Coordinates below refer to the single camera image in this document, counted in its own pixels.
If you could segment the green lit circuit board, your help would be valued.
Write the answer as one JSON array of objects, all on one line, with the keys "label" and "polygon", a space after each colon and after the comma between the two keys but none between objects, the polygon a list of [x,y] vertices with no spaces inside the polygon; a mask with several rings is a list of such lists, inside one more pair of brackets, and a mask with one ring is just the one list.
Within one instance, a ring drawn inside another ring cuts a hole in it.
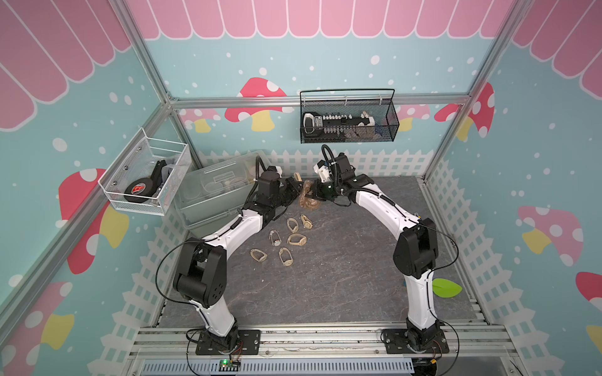
[{"label": "green lit circuit board", "polygon": [[222,372],[239,372],[241,368],[240,360],[221,360],[219,362],[218,371]]}]

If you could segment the clear acrylic wall bin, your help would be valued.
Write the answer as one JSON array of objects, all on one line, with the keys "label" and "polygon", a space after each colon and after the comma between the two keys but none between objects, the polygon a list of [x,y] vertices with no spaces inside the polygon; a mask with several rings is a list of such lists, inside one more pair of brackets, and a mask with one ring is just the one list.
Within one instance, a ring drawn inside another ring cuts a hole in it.
[{"label": "clear acrylic wall bin", "polygon": [[[140,129],[99,178],[98,184],[117,211],[164,216],[190,167],[191,153],[187,144],[156,139]],[[141,178],[151,178],[157,183],[155,194],[142,204],[127,202],[125,189]]]}]

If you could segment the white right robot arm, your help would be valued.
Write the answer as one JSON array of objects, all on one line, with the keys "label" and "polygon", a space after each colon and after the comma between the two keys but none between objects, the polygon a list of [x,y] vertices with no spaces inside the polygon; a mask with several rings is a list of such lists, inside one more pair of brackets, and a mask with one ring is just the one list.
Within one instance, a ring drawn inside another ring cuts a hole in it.
[{"label": "white right robot arm", "polygon": [[334,202],[346,197],[379,220],[397,238],[393,263],[404,275],[409,311],[410,329],[425,332],[437,327],[434,313],[432,271],[438,256],[437,229],[430,219],[406,211],[384,194],[374,180],[365,174],[356,175],[348,157],[335,156],[326,145],[323,159],[314,166],[318,174],[313,188],[313,199]]}]

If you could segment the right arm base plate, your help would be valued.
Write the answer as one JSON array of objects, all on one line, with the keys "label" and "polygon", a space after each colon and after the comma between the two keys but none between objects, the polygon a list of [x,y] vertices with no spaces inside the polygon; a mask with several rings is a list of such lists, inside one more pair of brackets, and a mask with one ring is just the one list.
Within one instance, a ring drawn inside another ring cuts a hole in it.
[{"label": "right arm base plate", "polygon": [[388,354],[440,356],[450,352],[441,329],[417,331],[415,329],[383,329],[380,340]]}]

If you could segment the black tape roll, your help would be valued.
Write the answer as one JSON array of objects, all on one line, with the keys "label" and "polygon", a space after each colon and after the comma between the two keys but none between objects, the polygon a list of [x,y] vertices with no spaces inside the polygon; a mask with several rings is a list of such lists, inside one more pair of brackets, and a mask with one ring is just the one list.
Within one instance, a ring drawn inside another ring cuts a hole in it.
[{"label": "black tape roll", "polygon": [[124,198],[127,202],[142,204],[153,197],[157,188],[157,183],[151,178],[141,178],[128,185]]}]

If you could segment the green yellow toy paddle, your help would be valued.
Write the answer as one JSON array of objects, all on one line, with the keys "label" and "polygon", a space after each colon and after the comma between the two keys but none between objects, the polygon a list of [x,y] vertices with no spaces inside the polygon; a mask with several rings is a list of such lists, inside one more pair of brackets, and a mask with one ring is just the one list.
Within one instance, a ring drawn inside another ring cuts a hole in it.
[{"label": "green yellow toy paddle", "polygon": [[462,293],[462,286],[444,278],[436,278],[433,280],[434,294],[442,299],[451,299]]}]

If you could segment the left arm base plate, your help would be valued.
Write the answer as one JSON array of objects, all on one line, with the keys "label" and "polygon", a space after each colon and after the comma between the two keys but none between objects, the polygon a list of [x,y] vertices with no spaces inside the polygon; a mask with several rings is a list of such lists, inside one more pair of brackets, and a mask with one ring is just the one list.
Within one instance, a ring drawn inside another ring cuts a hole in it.
[{"label": "left arm base plate", "polygon": [[196,344],[198,356],[257,355],[259,353],[261,331],[233,329],[226,337],[202,331]]}]

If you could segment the cream watch front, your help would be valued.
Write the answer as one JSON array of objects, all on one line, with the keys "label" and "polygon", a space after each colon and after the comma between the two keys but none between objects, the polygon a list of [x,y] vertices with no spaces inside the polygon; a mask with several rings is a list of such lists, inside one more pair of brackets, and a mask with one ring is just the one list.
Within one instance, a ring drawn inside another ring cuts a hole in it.
[{"label": "cream watch front", "polygon": [[271,244],[274,247],[279,247],[282,244],[282,238],[281,238],[279,232],[277,232],[277,230],[270,231],[269,239],[270,239]]}]

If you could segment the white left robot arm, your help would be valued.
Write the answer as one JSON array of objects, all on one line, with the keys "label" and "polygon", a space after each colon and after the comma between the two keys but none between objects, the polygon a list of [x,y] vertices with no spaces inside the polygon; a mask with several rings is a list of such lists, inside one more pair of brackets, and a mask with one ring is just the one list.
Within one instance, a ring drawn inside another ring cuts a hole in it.
[{"label": "white left robot arm", "polygon": [[241,245],[277,219],[302,192],[296,177],[282,177],[274,166],[256,178],[251,196],[235,219],[203,238],[188,238],[181,246],[172,288],[193,305],[215,338],[235,335],[237,321],[227,308],[227,261]]}]

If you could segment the translucent green storage box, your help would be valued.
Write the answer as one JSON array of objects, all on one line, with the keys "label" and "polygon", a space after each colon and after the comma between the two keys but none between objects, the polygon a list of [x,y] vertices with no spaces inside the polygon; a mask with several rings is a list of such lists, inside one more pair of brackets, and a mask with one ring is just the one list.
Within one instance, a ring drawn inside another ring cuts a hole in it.
[{"label": "translucent green storage box", "polygon": [[184,227],[193,231],[232,220],[252,189],[257,158],[270,165],[265,153],[255,151],[188,172],[172,202]]}]

